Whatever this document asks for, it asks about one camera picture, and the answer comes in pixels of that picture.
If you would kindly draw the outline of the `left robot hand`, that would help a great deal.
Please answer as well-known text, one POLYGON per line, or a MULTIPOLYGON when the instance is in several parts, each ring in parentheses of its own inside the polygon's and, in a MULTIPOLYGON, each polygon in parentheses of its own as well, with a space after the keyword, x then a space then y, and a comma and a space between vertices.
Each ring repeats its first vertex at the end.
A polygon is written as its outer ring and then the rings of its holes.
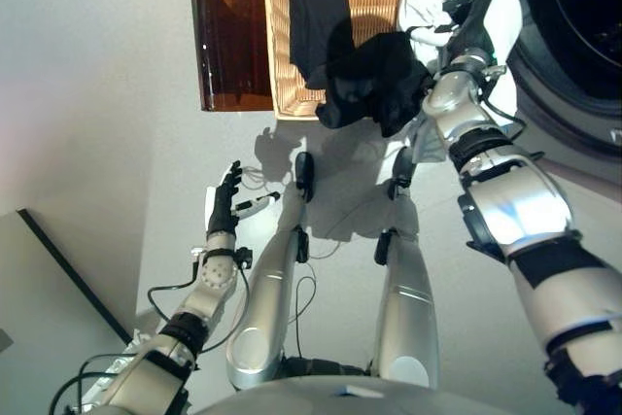
POLYGON ((233 197, 239 192, 242 182, 242 168, 235 160, 224 173, 220 183, 208 187, 205 192, 205 230, 207 234, 216 232, 235 233, 240 221, 248 219, 281 198, 273 191, 257 198, 234 203, 233 197))

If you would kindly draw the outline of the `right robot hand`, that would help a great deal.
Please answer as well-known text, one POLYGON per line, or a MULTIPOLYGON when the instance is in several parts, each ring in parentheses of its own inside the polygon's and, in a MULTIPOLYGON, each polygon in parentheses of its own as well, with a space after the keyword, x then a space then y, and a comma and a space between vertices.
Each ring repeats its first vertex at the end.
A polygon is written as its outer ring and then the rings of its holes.
POLYGON ((519 0, 399 0, 397 24, 435 73, 471 50, 504 65, 522 28, 519 0))

